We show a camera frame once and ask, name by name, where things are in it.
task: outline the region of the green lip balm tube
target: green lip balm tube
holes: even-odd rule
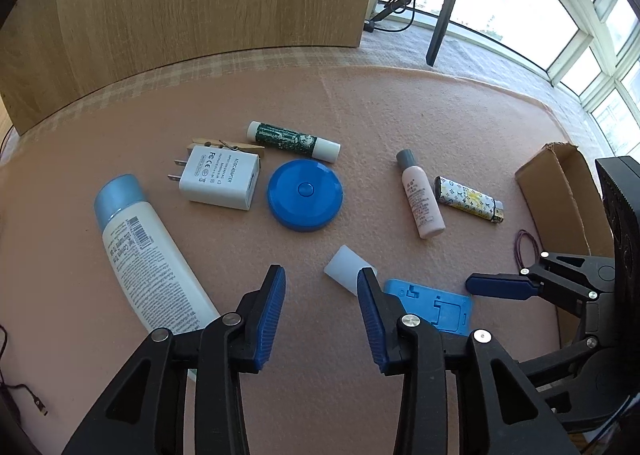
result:
[[[335,162],[340,153],[340,145],[337,142],[256,120],[249,125],[246,138],[251,142],[294,151],[325,162]]]

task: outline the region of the lighter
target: lighter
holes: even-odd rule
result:
[[[504,220],[504,207],[500,200],[472,190],[444,177],[436,177],[433,194],[440,204],[446,204],[492,222]]]

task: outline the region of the barcode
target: barcode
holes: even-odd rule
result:
[[[145,228],[142,227],[142,224],[140,224],[137,216],[129,219],[129,226],[131,227],[131,232],[136,238],[136,242],[138,242],[138,246],[140,247],[140,249],[144,249],[151,243],[151,239],[149,238],[148,234],[146,234]]]

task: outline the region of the blue plastic tray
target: blue plastic tray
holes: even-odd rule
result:
[[[384,291],[400,298],[404,310],[443,332],[469,336],[472,302],[468,296],[431,289],[399,279],[385,282]]]

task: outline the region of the carpet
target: carpet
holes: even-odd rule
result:
[[[268,149],[249,212],[188,202],[167,180],[191,137],[242,142],[251,120],[341,143],[331,168],[344,202],[329,226],[296,233],[271,216],[266,185],[297,158],[287,152]],[[381,282],[464,294],[471,272],[514,273],[515,233],[535,227],[513,174],[558,140],[566,134],[533,99],[383,67],[238,72],[67,117],[0,168],[0,319],[12,336],[2,369],[49,408],[41,417],[18,395],[25,429],[44,455],[60,453],[146,335],[111,271],[93,212],[100,187],[131,172],[221,313],[257,289],[271,263],[286,270],[271,360],[242,377],[252,454],[392,453],[402,379],[378,372],[356,298],[323,267],[346,244]],[[422,241],[395,162],[403,148],[413,149],[431,180],[443,175],[501,200],[504,223],[442,207],[447,230]],[[517,360],[558,348],[555,308],[539,299],[476,298],[472,327],[491,331]],[[449,393],[453,414],[454,388]],[[451,421],[451,453],[456,430]]]

